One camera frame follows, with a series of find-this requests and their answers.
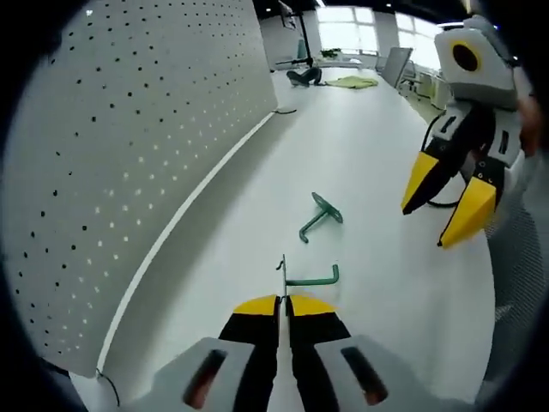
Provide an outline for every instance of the chair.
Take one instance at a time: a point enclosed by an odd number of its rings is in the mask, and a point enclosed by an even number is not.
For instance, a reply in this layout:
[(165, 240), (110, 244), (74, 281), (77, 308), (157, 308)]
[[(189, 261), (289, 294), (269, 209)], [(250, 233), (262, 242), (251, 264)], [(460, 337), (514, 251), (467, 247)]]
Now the chair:
[(385, 66), (383, 67), (381, 77), (393, 88), (398, 87), (402, 78), (402, 74), (404, 72), (404, 68), (408, 63), (408, 60), (410, 59), (411, 54), (412, 54), (411, 48), (406, 48), (406, 47), (391, 48), (389, 57), (387, 58), (387, 63), (385, 63)]

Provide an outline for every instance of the white table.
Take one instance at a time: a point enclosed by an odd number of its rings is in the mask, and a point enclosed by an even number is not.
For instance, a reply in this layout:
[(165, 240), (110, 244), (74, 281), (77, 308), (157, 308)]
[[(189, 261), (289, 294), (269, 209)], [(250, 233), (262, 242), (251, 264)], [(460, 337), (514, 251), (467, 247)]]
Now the white table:
[[(326, 69), (324, 80), (357, 70)], [(328, 276), (333, 286), (294, 288), (339, 307), (353, 334), (366, 334), (408, 362), (441, 397), (473, 401), (494, 324), (490, 254), (483, 233), (450, 251), (437, 248), (450, 210), (400, 204), (425, 121), (373, 71), (366, 90), (291, 88), (274, 74), (281, 106), (197, 198), (163, 245), (130, 302), (105, 373), (123, 402), (139, 397), (154, 372), (204, 336), (218, 336), (232, 309), (281, 294), (288, 278)], [(456, 200), (454, 179), (438, 197)], [(316, 191), (343, 214), (309, 232)], [(301, 410), (284, 330), (269, 410)]]

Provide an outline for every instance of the black cable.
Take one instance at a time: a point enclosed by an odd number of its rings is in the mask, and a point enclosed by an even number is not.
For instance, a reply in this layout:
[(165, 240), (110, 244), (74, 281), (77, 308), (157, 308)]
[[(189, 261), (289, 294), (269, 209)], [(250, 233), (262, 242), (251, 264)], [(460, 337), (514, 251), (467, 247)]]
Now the black cable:
[[(425, 132), (425, 137), (423, 138), (423, 143), (421, 143), (421, 151), (425, 150), (425, 147), (427, 145), (427, 138), (429, 137), (429, 134), (431, 133), (431, 129), (432, 129), (432, 126), (437, 122), (437, 120), (439, 120), (444, 114), (446, 113), (446, 111), (443, 111), (441, 112), (440, 114), (438, 114), (430, 123), (429, 123), (429, 127), (427, 127), (427, 131)], [(452, 202), (452, 203), (437, 203), (437, 202), (433, 202), (432, 200), (428, 200), (427, 201), (427, 204), (429, 206), (432, 206), (433, 208), (437, 208), (437, 209), (452, 209), (454, 207), (456, 207), (458, 204), (459, 204), (459, 200), (458, 201), (455, 201), (455, 202)]]
[(112, 390), (114, 391), (114, 395), (117, 397), (117, 406), (120, 407), (120, 397), (118, 396), (117, 387), (112, 383), (111, 379), (108, 376), (101, 373), (101, 371), (97, 367), (95, 368), (95, 370), (97, 371), (97, 374), (100, 376), (100, 378), (105, 378), (106, 380), (109, 381), (109, 384), (111, 384)]
[(281, 112), (280, 110), (276, 109), (276, 110), (273, 110), (273, 113), (276, 113), (276, 114), (290, 114), (290, 113), (295, 113), (297, 110), (298, 109), (290, 109), (287, 112)]

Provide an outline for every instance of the green metal hook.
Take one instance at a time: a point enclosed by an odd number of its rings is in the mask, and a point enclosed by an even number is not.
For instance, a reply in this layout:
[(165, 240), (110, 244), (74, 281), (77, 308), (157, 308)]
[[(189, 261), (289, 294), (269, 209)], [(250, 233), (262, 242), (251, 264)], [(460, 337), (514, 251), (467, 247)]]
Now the green metal hook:
[(325, 215), (330, 215), (337, 222), (343, 223), (343, 216), (338, 209), (326, 202), (320, 195), (316, 194), (314, 191), (312, 192), (312, 198), (315, 200), (317, 205), (320, 206), (320, 209), (322, 209), (322, 211), (318, 215), (313, 217), (310, 221), (308, 221), (305, 226), (303, 226), (299, 230), (299, 238), (305, 243), (309, 243), (309, 240), (305, 236), (305, 232), (307, 232), (312, 225), (320, 221)]
[(286, 256), (282, 255), (282, 261), (276, 268), (280, 270), (282, 268), (282, 273), (284, 276), (284, 295), (287, 296), (286, 287), (287, 286), (322, 286), (322, 285), (333, 285), (340, 280), (340, 268), (337, 264), (332, 264), (332, 277), (327, 277), (325, 279), (310, 279), (304, 281), (292, 281), (287, 280), (286, 276)]

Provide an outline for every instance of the perforated wall panel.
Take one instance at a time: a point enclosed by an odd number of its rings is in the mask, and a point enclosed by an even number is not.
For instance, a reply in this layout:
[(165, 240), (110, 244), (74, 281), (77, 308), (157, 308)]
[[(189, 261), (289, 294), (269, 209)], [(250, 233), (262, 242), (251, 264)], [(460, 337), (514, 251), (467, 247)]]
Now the perforated wall panel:
[(9, 133), (2, 239), (35, 348), (91, 376), (148, 249), (276, 98), (251, 0), (91, 2), (62, 38)]

